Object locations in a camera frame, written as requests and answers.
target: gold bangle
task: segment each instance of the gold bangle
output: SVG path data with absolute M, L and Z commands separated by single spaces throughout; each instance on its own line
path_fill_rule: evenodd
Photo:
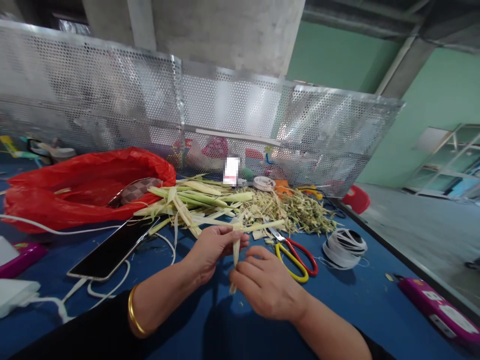
M 140 326 L 140 324 L 137 321 L 137 319 L 135 318 L 135 314 L 134 314 L 134 292 L 135 292 L 135 289 L 137 288 L 138 285 L 139 284 L 137 284 L 133 287 L 133 289 L 130 291 L 130 296 L 128 297 L 128 316 L 130 317 L 130 320 L 135 324 L 135 327 L 138 330 L 138 332 L 140 332 L 140 334 L 142 334 L 143 336 L 148 336 L 151 333 L 153 333 L 153 331 L 148 331 L 148 332 L 145 331 Z

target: black sleeve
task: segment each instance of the black sleeve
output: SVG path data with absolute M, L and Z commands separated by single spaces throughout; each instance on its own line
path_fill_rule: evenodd
M 366 345 L 370 350 L 372 360 L 395 360 L 395 358 L 390 355 L 383 347 L 381 347 L 375 341 L 365 335 L 358 327 L 355 328 L 363 336 L 363 339 L 365 340 Z
M 11 359 L 135 359 L 142 340 L 129 325 L 124 291 L 36 340 Z

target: perforated metal sheet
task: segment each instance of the perforated metal sheet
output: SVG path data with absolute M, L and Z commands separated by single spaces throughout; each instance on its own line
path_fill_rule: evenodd
M 0 130 L 80 152 L 181 143 L 171 55 L 0 21 Z
M 333 197 L 403 106 L 3 20 L 0 49 L 1 134 L 60 138 L 80 153 L 137 146 L 218 175 L 222 155 L 238 154 L 255 175 Z

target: pink pencil case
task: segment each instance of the pink pencil case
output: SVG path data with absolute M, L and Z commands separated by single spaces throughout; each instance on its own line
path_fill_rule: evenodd
M 474 352 L 480 349 L 480 329 L 425 281 L 404 278 L 398 287 L 447 338 Z
M 13 279 L 47 254 L 47 250 L 36 243 L 17 242 L 12 244 L 19 255 L 0 266 L 0 279 Z

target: pile of corn husk shreds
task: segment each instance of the pile of corn husk shreds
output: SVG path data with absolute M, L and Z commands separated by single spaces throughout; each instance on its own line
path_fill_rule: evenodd
M 149 192 L 161 197 L 159 201 L 135 212 L 156 221 L 167 216 L 152 227 L 150 235 L 167 224 L 175 229 L 175 243 L 178 227 L 189 229 L 198 238 L 200 225 L 233 225 L 234 230 L 252 232 L 255 240 L 266 238 L 272 244 L 273 237 L 265 229 L 276 227 L 289 235 L 331 233 L 337 228 L 334 213 L 313 198 L 292 189 L 291 196 L 282 198 L 275 192 L 264 192 L 252 187 L 232 189 L 219 181 L 204 179 L 202 176 L 177 180 L 172 187 L 150 187 Z M 234 221 L 220 221 L 220 216 L 235 218 Z

